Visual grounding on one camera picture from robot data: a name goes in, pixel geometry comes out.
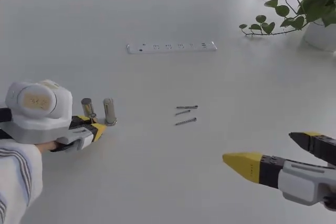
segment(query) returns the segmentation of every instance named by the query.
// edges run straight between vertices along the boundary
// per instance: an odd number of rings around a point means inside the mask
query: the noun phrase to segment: metal screw
[[[91,99],[90,98],[84,98],[84,99],[82,99],[81,104],[82,104],[82,107],[83,107],[84,115],[89,118],[90,114],[94,113]]]
[[[185,110],[185,111],[176,113],[175,116],[177,116],[177,115],[181,115],[181,114],[185,114],[185,113],[189,113],[189,112],[191,112],[191,110]]]
[[[98,123],[97,115],[95,113],[90,114],[91,123]]]
[[[176,107],[177,109],[197,109],[198,106],[195,105],[195,106],[178,106]]]
[[[103,104],[105,111],[105,123],[107,126],[114,126],[117,123],[117,118],[114,112],[113,99],[105,98]]]
[[[175,123],[176,126],[178,125],[182,125],[182,124],[186,124],[186,123],[190,123],[190,122],[196,122],[197,118],[191,118],[189,120],[185,120],[185,121],[182,121],[182,122],[178,122],[178,123]]]

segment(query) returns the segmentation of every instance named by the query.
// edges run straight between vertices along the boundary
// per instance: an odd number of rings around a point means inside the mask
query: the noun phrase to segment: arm
[[[55,142],[30,145],[0,140],[0,224],[17,224],[42,191],[41,152]]]

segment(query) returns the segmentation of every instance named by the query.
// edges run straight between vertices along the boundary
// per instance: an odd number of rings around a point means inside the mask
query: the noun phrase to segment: robotic arm
[[[56,140],[54,151],[81,150],[100,138],[106,126],[85,116],[72,116],[72,95],[57,83],[14,82],[6,108],[0,108],[0,138],[23,144]]]
[[[305,151],[336,165],[336,140],[315,132],[290,133]],[[336,169],[259,153],[229,153],[223,161],[247,180],[279,189],[285,199],[336,210]]]

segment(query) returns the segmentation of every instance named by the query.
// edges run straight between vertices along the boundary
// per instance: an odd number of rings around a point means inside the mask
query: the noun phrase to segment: metal cylinder
[[[103,101],[105,111],[105,123],[107,126],[113,126],[117,123],[114,112],[114,104],[112,98],[105,98]]]
[[[90,121],[91,123],[98,123],[98,118],[97,115],[95,113],[90,114]]]
[[[81,103],[82,103],[84,115],[89,118],[90,115],[94,113],[91,99],[90,98],[84,98],[84,99],[82,99]]]

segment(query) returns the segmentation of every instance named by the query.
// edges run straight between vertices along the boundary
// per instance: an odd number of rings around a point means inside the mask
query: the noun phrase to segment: label on robot
[[[44,94],[25,93],[23,107],[29,109],[49,110],[50,97]]]
[[[56,83],[52,84],[52,83],[46,82],[46,81],[41,81],[39,83],[42,84],[42,85],[44,85],[44,86],[46,86],[46,87],[48,87],[48,88],[50,88],[50,89],[58,89],[58,87],[59,87],[59,85],[56,84]]]

